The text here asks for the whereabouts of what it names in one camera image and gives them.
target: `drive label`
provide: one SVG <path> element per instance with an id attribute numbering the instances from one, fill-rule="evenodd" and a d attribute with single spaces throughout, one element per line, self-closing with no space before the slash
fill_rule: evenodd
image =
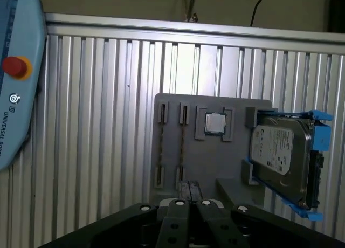
<path id="1" fill-rule="evenodd" d="M 291 130 L 259 125 L 253 131 L 250 158 L 285 175 L 290 170 L 292 144 Z"/>

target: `beige wall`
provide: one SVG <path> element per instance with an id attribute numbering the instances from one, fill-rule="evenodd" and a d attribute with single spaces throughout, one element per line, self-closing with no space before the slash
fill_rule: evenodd
<path id="1" fill-rule="evenodd" d="M 199 22 L 249 26 L 257 0 L 196 0 Z M 323 31 L 327 0 L 263 0 L 254 26 Z M 46 12 L 183 20 L 183 0 L 42 0 Z"/>

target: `black cable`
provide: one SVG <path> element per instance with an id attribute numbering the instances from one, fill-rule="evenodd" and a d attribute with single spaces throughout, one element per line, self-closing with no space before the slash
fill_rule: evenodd
<path id="1" fill-rule="evenodd" d="M 253 15 L 252 15 L 252 20 L 251 20 L 251 22 L 250 22 L 250 27 L 253 26 L 255 14 L 256 14 L 256 12 L 257 12 L 257 8 L 258 8 L 259 4 L 261 3 L 261 1 L 262 1 L 262 0 L 259 0 L 259 1 L 257 2 L 257 4 L 255 5 L 255 7 L 254 7 L 254 11 L 253 11 Z"/>
<path id="2" fill-rule="evenodd" d="M 195 0 L 189 0 L 189 6 L 188 6 L 187 13 L 186 13 L 186 18 L 187 18 L 188 22 L 190 21 L 190 18 L 192 17 L 194 3 L 195 3 Z"/>

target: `aluminum slatted panel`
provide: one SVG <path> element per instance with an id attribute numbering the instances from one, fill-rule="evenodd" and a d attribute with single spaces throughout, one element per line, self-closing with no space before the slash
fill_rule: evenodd
<path id="1" fill-rule="evenodd" d="M 0 245 L 37 247 L 149 197 L 158 92 L 270 99 L 280 111 L 334 114 L 322 223 L 279 216 L 345 240 L 345 37 L 48 15 L 31 135 L 0 172 Z"/>

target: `emergency stop button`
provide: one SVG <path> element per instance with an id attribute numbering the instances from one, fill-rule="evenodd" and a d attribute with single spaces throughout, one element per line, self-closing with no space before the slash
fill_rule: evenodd
<path id="1" fill-rule="evenodd" d="M 2 63 L 2 68 L 6 74 L 16 79 L 22 79 L 27 74 L 26 62 L 17 57 L 7 57 Z"/>

